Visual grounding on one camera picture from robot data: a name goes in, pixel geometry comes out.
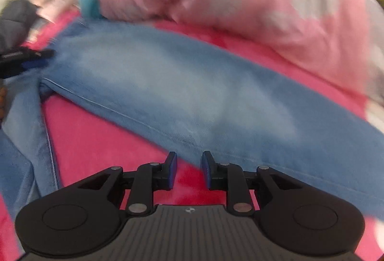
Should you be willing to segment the person's left hand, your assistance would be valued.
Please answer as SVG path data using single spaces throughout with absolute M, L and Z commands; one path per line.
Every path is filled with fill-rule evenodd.
M 5 116 L 5 105 L 6 105 L 6 87 L 2 86 L 0 88 L 0 121 L 3 120 Z

